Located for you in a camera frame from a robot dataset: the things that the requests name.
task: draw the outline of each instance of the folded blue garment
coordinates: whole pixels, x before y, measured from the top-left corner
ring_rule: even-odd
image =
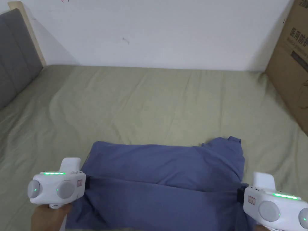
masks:
[[[252,230],[237,203],[244,163],[234,137],[201,147],[96,142],[82,167],[89,189],[66,228]]]

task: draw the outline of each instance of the padded headboard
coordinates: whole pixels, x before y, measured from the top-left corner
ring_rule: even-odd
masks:
[[[0,110],[7,106],[43,66],[18,9],[0,15]]]

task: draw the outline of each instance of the round gray button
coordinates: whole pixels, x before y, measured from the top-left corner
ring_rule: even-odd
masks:
[[[308,208],[302,209],[298,215],[299,223],[304,229],[308,229]]]
[[[57,187],[57,195],[62,199],[67,199],[73,195],[75,186],[70,180],[62,181]]]
[[[40,185],[37,180],[31,180],[28,184],[28,197],[36,198],[39,195]]]
[[[261,217],[269,222],[277,221],[280,217],[280,211],[277,205],[271,201],[264,201],[259,205]]]

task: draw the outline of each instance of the cardboard box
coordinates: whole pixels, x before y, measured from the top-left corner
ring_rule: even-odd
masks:
[[[308,0],[295,0],[266,74],[308,135]]]

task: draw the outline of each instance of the hand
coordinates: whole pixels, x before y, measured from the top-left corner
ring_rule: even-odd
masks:
[[[269,230],[262,225],[256,225],[254,231],[269,231]]]
[[[49,205],[38,206],[31,217],[31,231],[59,231],[71,208],[71,204],[58,209],[49,208]]]

